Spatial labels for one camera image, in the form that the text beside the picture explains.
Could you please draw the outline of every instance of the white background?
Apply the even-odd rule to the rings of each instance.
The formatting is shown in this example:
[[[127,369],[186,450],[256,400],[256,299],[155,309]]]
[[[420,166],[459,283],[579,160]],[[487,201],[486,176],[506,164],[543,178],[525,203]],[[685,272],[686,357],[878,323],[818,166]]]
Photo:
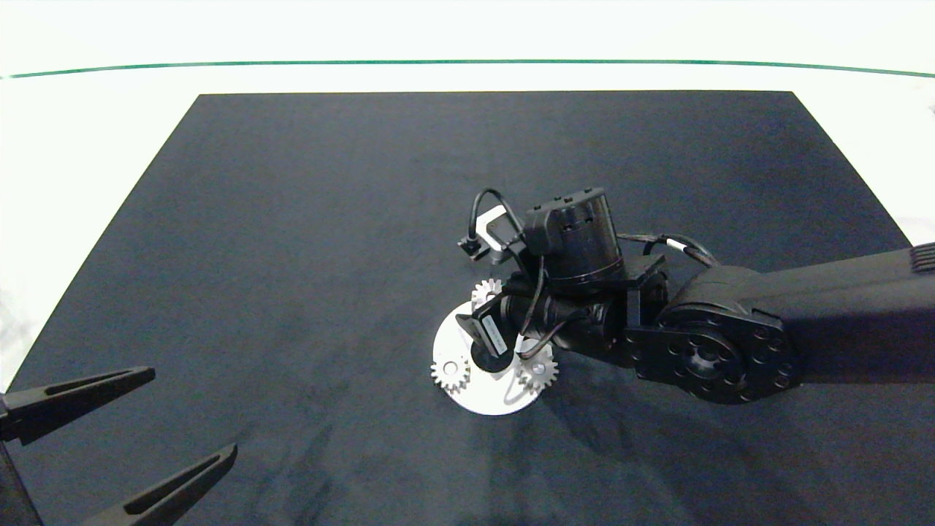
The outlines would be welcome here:
[[[198,94],[789,90],[910,241],[935,241],[935,79],[769,66],[152,63],[694,59],[935,73],[926,2],[2,2],[0,391]]]

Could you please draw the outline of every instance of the wire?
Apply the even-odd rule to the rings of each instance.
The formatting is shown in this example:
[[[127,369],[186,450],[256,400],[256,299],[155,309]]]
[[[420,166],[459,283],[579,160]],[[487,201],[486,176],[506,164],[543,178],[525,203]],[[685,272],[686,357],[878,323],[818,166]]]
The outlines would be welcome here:
[[[548,332],[546,332],[545,335],[542,336],[542,338],[540,338],[539,341],[536,342],[535,345],[530,347],[528,351],[525,351],[523,353],[517,353],[517,354],[519,354],[521,359],[533,358],[535,355],[539,353],[539,351],[542,350],[543,347],[545,347],[545,345],[553,338],[553,336],[556,333],[558,333],[558,331],[561,330],[568,322],[578,320],[578,319],[583,319],[586,317],[588,317],[588,314],[585,311],[575,311],[574,313],[569,314],[568,316],[563,318],[561,321],[556,323],[555,326],[552,327]]]
[[[474,204],[471,206],[471,209],[470,209],[470,222],[467,223],[467,238],[471,241],[474,241],[477,239],[477,213],[478,213],[478,209],[481,206],[481,199],[483,199],[483,197],[486,194],[490,194],[496,197],[496,200],[500,201],[500,204],[503,205],[503,208],[507,211],[507,215],[509,216],[510,221],[513,223],[513,226],[515,226],[516,229],[519,230],[520,233],[522,233],[523,224],[520,223],[519,218],[516,217],[515,213],[513,213],[513,209],[510,208],[510,205],[507,203],[507,200],[503,198],[503,195],[500,194],[499,191],[497,191],[494,188],[488,187],[488,188],[484,188],[483,190],[481,190],[481,192],[474,198]]]
[[[532,303],[529,303],[529,310],[526,311],[526,318],[523,320],[523,327],[520,334],[525,334],[529,329],[529,322],[532,321],[532,314],[536,310],[536,303],[539,303],[539,295],[542,294],[542,288],[545,286],[545,256],[539,256],[539,281],[536,283],[536,293],[532,295]]]
[[[617,237],[621,240],[646,243],[646,246],[643,247],[644,256],[648,256],[653,251],[654,246],[665,244],[681,251],[705,267],[710,268],[721,265],[720,261],[704,245],[681,234],[617,234]]]

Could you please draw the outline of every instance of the cable connector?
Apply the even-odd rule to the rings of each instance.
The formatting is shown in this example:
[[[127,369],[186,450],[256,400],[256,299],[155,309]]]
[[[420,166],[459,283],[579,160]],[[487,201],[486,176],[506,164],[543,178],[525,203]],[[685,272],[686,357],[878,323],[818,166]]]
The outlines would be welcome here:
[[[468,236],[461,238],[461,241],[458,242],[458,246],[461,247],[461,250],[465,251],[465,254],[471,258],[471,261],[477,261],[490,252],[490,245],[483,240],[471,239]]]

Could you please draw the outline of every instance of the screw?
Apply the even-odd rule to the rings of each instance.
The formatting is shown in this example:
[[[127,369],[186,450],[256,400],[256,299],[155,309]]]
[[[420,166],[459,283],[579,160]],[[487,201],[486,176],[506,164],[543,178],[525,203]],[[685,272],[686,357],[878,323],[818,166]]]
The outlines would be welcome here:
[[[711,350],[707,345],[698,348],[698,355],[701,359],[708,361],[715,361],[717,359],[717,353]]]
[[[751,356],[756,363],[766,363],[770,361],[770,357],[767,356],[766,351],[763,349],[754,349]]]

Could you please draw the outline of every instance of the green stripe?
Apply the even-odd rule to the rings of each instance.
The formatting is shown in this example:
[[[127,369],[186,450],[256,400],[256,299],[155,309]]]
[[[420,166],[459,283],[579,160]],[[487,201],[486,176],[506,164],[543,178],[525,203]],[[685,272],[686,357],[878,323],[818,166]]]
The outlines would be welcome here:
[[[72,73],[92,73],[95,71],[118,71],[121,69],[158,69],[163,67],[203,67],[203,66],[394,66],[394,65],[439,65],[439,64],[689,64],[703,66],[769,66],[796,67],[799,69],[825,69],[831,71],[853,71],[856,73],[876,73],[880,75],[901,75],[904,77],[923,77],[935,79],[935,73],[920,71],[900,71],[897,69],[876,69],[873,67],[825,66],[821,64],[795,64],[787,62],[751,62],[744,60],[653,60],[653,59],[479,59],[479,60],[257,60],[225,62],[174,62],[164,64],[131,64],[125,66],[79,67],[59,69],[57,71],[37,71],[35,73],[17,73],[0,76],[0,79],[25,79],[28,77],[47,77],[49,75],[70,75]]]

